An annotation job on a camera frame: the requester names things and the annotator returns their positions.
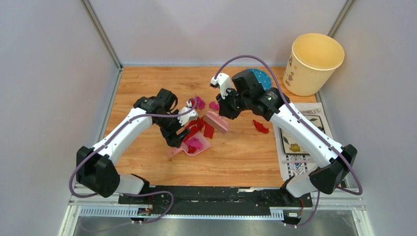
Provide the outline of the small magenta scrap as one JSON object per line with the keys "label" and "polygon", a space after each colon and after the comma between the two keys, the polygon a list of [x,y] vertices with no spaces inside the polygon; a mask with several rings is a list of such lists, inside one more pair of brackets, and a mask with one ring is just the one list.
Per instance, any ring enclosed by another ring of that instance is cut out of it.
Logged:
{"label": "small magenta scrap", "polygon": [[212,101],[212,102],[209,103],[209,107],[212,110],[215,110],[215,111],[219,111],[219,109],[220,109],[219,104],[217,102],[214,102],[214,101]]}

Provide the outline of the small red paper scrap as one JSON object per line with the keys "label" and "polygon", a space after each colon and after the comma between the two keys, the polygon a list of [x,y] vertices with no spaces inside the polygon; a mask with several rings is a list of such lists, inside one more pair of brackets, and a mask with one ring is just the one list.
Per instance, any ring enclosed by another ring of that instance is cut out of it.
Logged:
{"label": "small red paper scrap", "polygon": [[195,147],[193,147],[193,146],[188,146],[188,151],[187,151],[187,153],[188,154],[193,154],[193,153],[195,153],[196,152],[196,148]]}

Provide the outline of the pink hand brush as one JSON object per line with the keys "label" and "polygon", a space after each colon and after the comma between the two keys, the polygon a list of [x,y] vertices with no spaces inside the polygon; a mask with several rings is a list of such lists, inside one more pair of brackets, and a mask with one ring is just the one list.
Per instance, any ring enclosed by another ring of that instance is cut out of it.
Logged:
{"label": "pink hand brush", "polygon": [[222,134],[226,134],[230,129],[229,123],[214,111],[207,111],[204,121]]}

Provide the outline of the red twisted paper scrap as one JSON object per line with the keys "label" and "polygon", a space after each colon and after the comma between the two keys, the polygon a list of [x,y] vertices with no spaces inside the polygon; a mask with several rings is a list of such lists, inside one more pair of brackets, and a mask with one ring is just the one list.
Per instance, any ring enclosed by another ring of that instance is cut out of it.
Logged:
{"label": "red twisted paper scrap", "polygon": [[196,132],[201,131],[206,124],[206,121],[204,120],[204,118],[205,117],[203,116],[203,117],[197,118],[196,120],[191,121],[190,122],[190,125],[191,125],[190,130],[191,131],[196,131]]}

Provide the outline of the pink plastic dustpan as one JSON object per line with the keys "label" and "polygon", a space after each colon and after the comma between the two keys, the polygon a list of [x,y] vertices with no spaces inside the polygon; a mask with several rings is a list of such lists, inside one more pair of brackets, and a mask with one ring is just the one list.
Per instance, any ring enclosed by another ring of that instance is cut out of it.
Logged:
{"label": "pink plastic dustpan", "polygon": [[172,158],[180,152],[184,152],[189,156],[195,156],[211,147],[211,143],[208,139],[198,131],[196,134],[191,136],[184,142],[181,143],[180,147],[173,147],[167,153],[168,158]]}

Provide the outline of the magenta paper scrap top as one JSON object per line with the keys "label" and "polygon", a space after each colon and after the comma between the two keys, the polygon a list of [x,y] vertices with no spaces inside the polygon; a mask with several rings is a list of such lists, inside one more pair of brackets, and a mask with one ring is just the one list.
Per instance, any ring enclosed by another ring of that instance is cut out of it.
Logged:
{"label": "magenta paper scrap top", "polygon": [[195,99],[196,99],[196,102],[197,102],[197,108],[199,110],[205,109],[205,107],[206,107],[205,101],[201,97],[199,97],[197,95],[195,96]]}

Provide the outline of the magenta paper scrap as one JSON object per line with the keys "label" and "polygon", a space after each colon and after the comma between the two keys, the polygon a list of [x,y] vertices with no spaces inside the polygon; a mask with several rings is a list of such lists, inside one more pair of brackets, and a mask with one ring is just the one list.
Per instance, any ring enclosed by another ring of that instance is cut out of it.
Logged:
{"label": "magenta paper scrap", "polygon": [[197,102],[197,108],[199,110],[205,109],[205,107],[206,107],[205,101],[201,97],[199,97],[197,95],[195,96],[195,99],[196,99],[196,102]]}
{"label": "magenta paper scrap", "polygon": [[196,137],[189,138],[185,143],[187,146],[193,146],[197,150],[202,149],[204,146],[203,143]]}

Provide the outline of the red rectangular paper scrap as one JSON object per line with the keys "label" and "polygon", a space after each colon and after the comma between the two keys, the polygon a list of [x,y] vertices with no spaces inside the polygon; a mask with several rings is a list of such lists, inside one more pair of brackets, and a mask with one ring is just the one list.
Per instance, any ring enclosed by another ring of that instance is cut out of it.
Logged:
{"label": "red rectangular paper scrap", "polygon": [[214,132],[215,132],[215,129],[211,125],[209,125],[209,124],[205,125],[204,136],[206,138],[212,139],[213,136],[214,136]]}

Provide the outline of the magenta paper scrap bottom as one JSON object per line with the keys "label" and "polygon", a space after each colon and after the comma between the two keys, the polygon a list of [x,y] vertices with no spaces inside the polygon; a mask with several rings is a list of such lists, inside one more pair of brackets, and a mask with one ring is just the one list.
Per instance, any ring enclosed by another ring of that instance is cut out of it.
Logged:
{"label": "magenta paper scrap bottom", "polygon": [[189,138],[185,143],[187,146],[193,146],[197,150],[202,149],[204,146],[203,143],[196,137]]}

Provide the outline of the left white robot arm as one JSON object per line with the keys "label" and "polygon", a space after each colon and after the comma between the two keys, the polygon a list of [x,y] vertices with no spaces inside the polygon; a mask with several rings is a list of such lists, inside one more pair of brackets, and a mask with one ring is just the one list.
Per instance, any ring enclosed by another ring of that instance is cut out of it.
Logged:
{"label": "left white robot arm", "polygon": [[[190,133],[185,125],[195,120],[196,99],[191,98],[181,109],[176,109],[177,96],[162,88],[156,96],[141,97],[133,105],[124,120],[105,138],[92,147],[82,146],[76,154],[76,169],[69,180],[72,195],[87,198],[100,195],[107,198],[114,193],[131,196],[139,204],[150,198],[150,190],[144,187],[141,177],[119,174],[116,164],[122,154],[144,131],[152,125],[160,128],[162,137],[170,147],[178,148]],[[92,191],[89,195],[77,194],[77,182]]]}

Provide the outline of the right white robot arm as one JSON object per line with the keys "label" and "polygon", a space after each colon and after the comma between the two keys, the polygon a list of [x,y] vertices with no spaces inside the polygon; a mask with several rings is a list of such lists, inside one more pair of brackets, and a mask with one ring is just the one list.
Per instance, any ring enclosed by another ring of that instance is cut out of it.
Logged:
{"label": "right white robot arm", "polygon": [[320,191],[332,194],[349,173],[347,163],[353,164],[357,149],[341,145],[307,119],[289,100],[272,86],[270,76],[259,69],[246,69],[233,77],[219,73],[210,86],[219,88],[216,100],[219,115],[236,119],[243,111],[252,111],[278,126],[294,138],[317,167],[287,180],[280,192],[282,203],[293,206],[306,193]]}

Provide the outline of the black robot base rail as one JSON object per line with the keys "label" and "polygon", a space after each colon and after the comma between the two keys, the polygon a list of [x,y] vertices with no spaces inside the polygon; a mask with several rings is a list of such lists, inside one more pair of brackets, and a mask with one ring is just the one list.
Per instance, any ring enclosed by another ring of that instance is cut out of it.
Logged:
{"label": "black robot base rail", "polygon": [[152,195],[120,196],[119,203],[149,205],[153,213],[219,217],[267,216],[274,207],[290,207],[283,217],[292,217],[292,223],[300,220],[303,208],[313,206],[310,194],[293,198],[278,188],[156,185],[146,187],[141,194],[145,193]]}

